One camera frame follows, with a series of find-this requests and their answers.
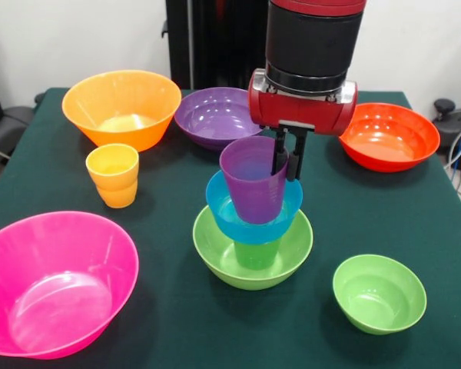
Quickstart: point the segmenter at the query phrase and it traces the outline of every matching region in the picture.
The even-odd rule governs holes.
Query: purple cup
[[[271,175],[274,146],[272,138],[253,136],[232,142],[221,154],[221,169],[237,215],[251,224],[272,221],[284,202],[288,159]]]
[[[262,131],[251,120],[247,91],[239,88],[215,87],[193,92],[183,98],[174,119],[192,141],[213,151]]]

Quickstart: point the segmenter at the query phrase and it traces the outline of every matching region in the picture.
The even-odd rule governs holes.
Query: pink bowl
[[[0,230],[0,355],[55,359],[94,341],[138,276],[130,236],[99,215],[40,214]]]

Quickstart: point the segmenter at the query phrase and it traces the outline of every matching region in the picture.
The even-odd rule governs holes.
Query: bowl rim
[[[195,96],[195,95],[199,95],[203,92],[208,92],[210,90],[233,90],[233,91],[239,91],[240,93],[243,92],[247,95],[247,90],[243,90],[242,88],[237,88],[237,87],[224,87],[224,86],[220,86],[220,87],[210,87],[210,88],[202,88],[201,90],[196,90],[196,91],[193,91],[191,92],[190,94],[184,96],[182,99],[181,99],[181,103],[179,104],[177,110],[183,105],[184,103],[184,100],[189,98],[190,96]],[[252,135],[245,135],[245,136],[240,136],[240,137],[229,137],[229,138],[209,138],[209,137],[204,137],[204,136],[200,136],[200,135],[197,135],[196,133],[190,131],[189,129],[187,129],[185,126],[183,126],[180,122],[179,122],[179,119],[177,119],[177,110],[176,112],[174,113],[174,121],[176,122],[176,125],[182,130],[184,131],[184,133],[190,135],[190,136],[194,136],[195,138],[198,138],[198,139],[204,139],[204,140],[207,140],[207,141],[214,141],[214,142],[232,142],[232,141],[236,141],[236,140],[239,140],[241,138],[248,138],[248,137],[253,137],[255,135],[258,135],[260,134],[263,129],[260,128],[259,125],[256,125],[253,123],[253,125],[256,125],[257,127],[257,132],[256,133],[253,133]]]
[[[109,75],[127,75],[127,74],[134,74],[134,73],[141,73],[141,74],[144,74],[144,75],[152,75],[152,76],[155,76],[157,78],[160,78],[162,80],[165,80],[165,81],[168,81],[169,82],[169,85],[172,85],[173,87],[176,88],[176,90],[178,91],[178,94],[179,94],[179,97],[177,99],[177,104],[175,105],[174,109],[171,109],[171,113],[169,113],[168,115],[166,115],[165,117],[163,117],[162,119],[159,119],[158,120],[158,123],[159,122],[162,122],[162,121],[166,121],[168,120],[169,118],[171,118],[172,116],[174,116],[174,113],[177,111],[177,109],[179,108],[179,105],[181,104],[181,99],[182,99],[182,93],[181,93],[181,89],[179,88],[179,86],[173,81],[171,80],[170,78],[166,77],[165,75],[160,75],[158,73],[155,73],[153,71],[144,71],[144,70],[141,70],[141,69],[121,69],[121,70],[117,70],[117,71],[105,71],[105,72],[102,72],[102,73],[98,73],[96,75],[91,75],[90,77],[87,77],[87,78],[84,78],[82,79],[81,81],[77,82],[76,84],[74,84],[73,86],[71,86],[68,91],[65,93],[65,96],[63,96],[63,99],[61,100],[61,111],[63,112],[63,115],[70,121],[72,122],[74,125],[78,126],[78,127],[82,127],[83,129],[88,129],[89,131],[95,131],[95,132],[103,132],[103,133],[108,133],[108,134],[126,134],[126,133],[130,133],[130,132],[136,132],[136,131],[141,131],[143,129],[146,129],[146,128],[150,128],[152,126],[149,126],[149,127],[143,127],[143,128],[136,128],[136,129],[131,129],[131,130],[127,130],[127,131],[120,131],[120,132],[107,132],[107,131],[101,131],[101,130],[98,130],[96,128],[92,128],[92,127],[89,127],[87,125],[81,125],[80,123],[76,123],[74,122],[73,119],[70,118],[70,116],[67,114],[66,112],[66,109],[65,109],[65,102],[67,101],[68,97],[70,96],[71,92],[77,88],[78,86],[81,86],[81,85],[84,85],[88,82],[90,82],[90,80],[92,79],[96,79],[96,78],[101,78],[101,77],[105,77],[105,76],[109,76]]]
[[[5,357],[31,357],[31,358],[34,358],[34,357],[42,357],[42,356],[45,356],[45,355],[48,355],[48,354],[53,354],[53,353],[57,353],[57,352],[60,352],[60,351],[63,351],[64,349],[66,348],[69,348],[69,347],[72,347],[72,346],[75,346],[76,344],[79,344],[81,343],[82,341],[85,341],[86,339],[88,339],[89,337],[93,336],[94,334],[96,334],[97,332],[99,332],[103,327],[106,327],[108,326],[112,320],[114,319],[114,317],[116,317],[116,315],[118,315],[118,313],[121,311],[121,309],[126,305],[126,303],[128,302],[129,298],[131,297],[131,294],[133,293],[133,290],[135,288],[135,285],[137,284],[137,280],[138,280],[138,273],[140,271],[140,261],[139,261],[139,257],[138,257],[138,251],[137,251],[137,247],[135,245],[135,243],[133,242],[133,239],[130,237],[130,235],[126,232],[125,229],[123,229],[122,226],[120,226],[119,224],[115,223],[114,221],[112,221],[111,219],[108,219],[106,217],[103,217],[99,214],[93,214],[93,213],[89,213],[89,212],[86,212],[86,211],[74,211],[74,210],[66,210],[66,211],[50,211],[50,212],[46,212],[46,213],[41,213],[41,214],[36,214],[36,215],[32,215],[30,217],[26,217],[26,218],[23,218],[23,219],[20,219],[18,221],[15,221],[9,225],[6,225],[5,227],[1,228],[0,229],[0,234],[2,233],[5,233],[9,230],[9,228],[13,228],[15,227],[17,224],[21,224],[21,223],[25,223],[25,222],[29,222],[29,221],[32,221],[36,218],[46,218],[46,217],[51,217],[51,216],[56,216],[56,215],[60,215],[60,214],[73,214],[73,215],[80,215],[82,217],[86,217],[86,218],[97,218],[97,219],[100,219],[106,223],[109,223],[111,225],[113,225],[115,228],[117,228],[122,235],[124,235],[127,240],[128,240],[128,243],[129,245],[131,246],[131,250],[133,251],[133,255],[134,255],[134,261],[135,261],[135,269],[134,269],[134,278],[133,278],[133,281],[131,282],[131,286],[129,287],[128,291],[127,291],[127,294],[126,294],[126,297],[121,301],[120,303],[120,306],[115,309],[110,315],[109,317],[107,317],[101,324],[99,324],[96,328],[94,328],[93,330],[91,330],[90,332],[88,332],[87,334],[84,334],[82,337],[78,338],[77,340],[75,341],[72,341],[68,344],[64,344],[60,347],[55,347],[55,348],[52,348],[52,349],[49,349],[49,350],[43,350],[43,351],[36,351],[36,352],[24,352],[24,353],[8,353],[8,352],[4,352],[4,351],[0,351],[0,356],[5,356]]]
[[[228,273],[226,271],[223,271],[221,268],[216,267],[213,263],[210,263],[208,261],[208,259],[206,259],[206,257],[200,252],[200,249],[197,246],[197,242],[196,242],[197,224],[199,223],[200,218],[204,215],[204,213],[206,211],[209,211],[212,217],[214,216],[212,214],[211,209],[210,209],[210,207],[208,205],[206,205],[203,209],[201,209],[200,213],[198,214],[197,218],[195,219],[195,221],[193,223],[193,245],[194,245],[194,248],[196,248],[197,253],[200,255],[200,258],[204,261],[204,263],[207,266],[211,266],[215,271],[218,271],[220,274],[225,275],[225,276],[227,276],[229,278],[233,278],[233,279],[236,279],[236,280],[239,280],[239,281],[248,281],[248,282],[272,281],[272,280],[277,279],[277,278],[282,278],[282,277],[285,277],[285,276],[289,275],[290,273],[293,273],[294,271],[296,271],[305,262],[305,260],[309,257],[310,252],[313,250],[313,242],[314,242],[313,228],[312,228],[312,226],[311,226],[311,224],[309,222],[309,219],[307,219],[307,216],[304,214],[304,212],[302,210],[299,209],[299,211],[296,214],[296,217],[301,216],[306,220],[307,230],[308,230],[308,234],[310,236],[310,243],[307,246],[307,252],[304,253],[304,256],[300,259],[300,262],[298,262],[292,268],[289,268],[286,271],[283,271],[280,274],[274,275],[274,276],[269,277],[269,278],[245,278],[245,277],[239,277],[239,276],[230,274],[230,273]]]
[[[365,153],[363,153],[361,151],[356,150],[353,146],[350,145],[348,140],[346,140],[345,137],[344,137],[344,135],[347,133],[348,129],[350,128],[350,125],[352,123],[354,123],[354,120],[353,120],[353,117],[352,117],[352,121],[350,122],[350,124],[347,127],[347,129],[345,130],[345,132],[341,136],[338,137],[338,140],[340,141],[340,143],[342,145],[344,145],[344,146],[347,146],[351,151],[354,151],[357,154],[363,155],[365,158],[376,160],[379,163],[397,164],[398,165],[398,164],[419,163],[421,161],[424,161],[427,158],[429,158],[430,156],[432,156],[437,151],[437,149],[439,148],[439,146],[440,146],[440,134],[439,134],[439,131],[437,131],[436,126],[429,119],[427,119],[426,117],[424,117],[420,113],[418,113],[418,112],[416,112],[416,111],[414,111],[414,110],[412,110],[410,108],[406,108],[404,106],[401,106],[401,105],[389,104],[389,103],[386,103],[386,102],[364,102],[363,104],[358,104],[356,106],[356,109],[358,107],[366,107],[366,106],[380,106],[380,107],[384,106],[384,107],[389,107],[389,108],[395,108],[395,109],[399,109],[399,110],[402,110],[402,111],[406,111],[406,112],[408,112],[408,113],[410,113],[412,115],[418,116],[419,118],[422,118],[424,121],[429,123],[429,125],[427,125],[427,127],[429,127],[430,130],[432,130],[433,132],[436,133],[436,137],[437,137],[436,145],[434,145],[435,148],[433,150],[430,150],[429,153],[427,153],[425,155],[422,155],[419,158],[414,158],[414,159],[410,159],[410,160],[386,160],[386,159],[383,159],[383,158],[377,158],[377,157],[374,157],[374,156],[371,156],[371,155],[367,155],[367,154],[365,154]]]
[[[413,320],[412,322],[410,322],[409,324],[405,324],[403,326],[400,326],[400,327],[395,327],[395,328],[380,328],[380,327],[376,327],[376,326],[373,326],[372,324],[368,324],[368,323],[365,323],[364,321],[361,321],[360,319],[358,319],[357,317],[354,317],[348,309],[345,308],[344,304],[341,303],[341,300],[339,299],[339,291],[337,291],[337,289],[335,288],[335,280],[337,279],[337,275],[338,275],[338,272],[339,270],[346,264],[346,263],[349,263],[351,262],[352,260],[355,260],[355,259],[358,259],[358,258],[377,258],[377,259],[383,259],[384,261],[388,261],[390,263],[394,263],[394,264],[398,264],[402,269],[404,269],[405,271],[407,271],[413,278],[414,280],[416,281],[416,285],[420,288],[420,290],[422,291],[422,296],[423,296],[423,309],[421,310],[421,312],[419,313],[418,317]],[[337,303],[339,304],[339,306],[341,307],[341,309],[343,310],[343,312],[348,315],[349,317],[352,317],[352,319],[354,319],[355,321],[358,321],[359,323],[361,323],[364,327],[367,327],[373,331],[378,331],[378,332],[383,332],[383,333],[394,333],[394,332],[399,332],[399,331],[404,331],[410,327],[412,327],[413,325],[415,325],[416,323],[418,323],[420,321],[420,319],[422,319],[423,315],[425,314],[426,312],[426,309],[427,309],[427,293],[425,291],[425,288],[423,286],[423,283],[422,281],[418,278],[418,276],[411,270],[409,269],[405,264],[402,264],[400,263],[398,260],[395,260],[395,259],[392,259],[392,258],[388,258],[387,256],[384,256],[384,255],[379,255],[379,254],[358,254],[358,255],[354,255],[344,261],[341,262],[340,265],[338,265],[337,269],[335,270],[334,274],[333,274],[333,281],[332,281],[332,287],[333,287],[333,294],[335,296],[335,299],[337,300]]]

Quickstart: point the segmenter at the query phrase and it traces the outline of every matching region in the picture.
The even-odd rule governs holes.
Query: orange bowl
[[[181,90],[163,75],[111,71],[70,88],[61,108],[97,146],[122,143],[143,151],[161,140],[180,103]]]
[[[345,152],[373,171],[405,171],[426,160],[440,144],[437,128],[413,110],[398,105],[358,105],[340,136]]]

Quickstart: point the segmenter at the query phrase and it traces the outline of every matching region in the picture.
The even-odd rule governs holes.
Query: blue cup
[[[264,244],[282,237],[292,224],[303,198],[300,182],[287,181],[279,215],[265,224],[251,224],[237,215],[222,171],[209,180],[206,195],[208,206],[222,233],[243,244]]]

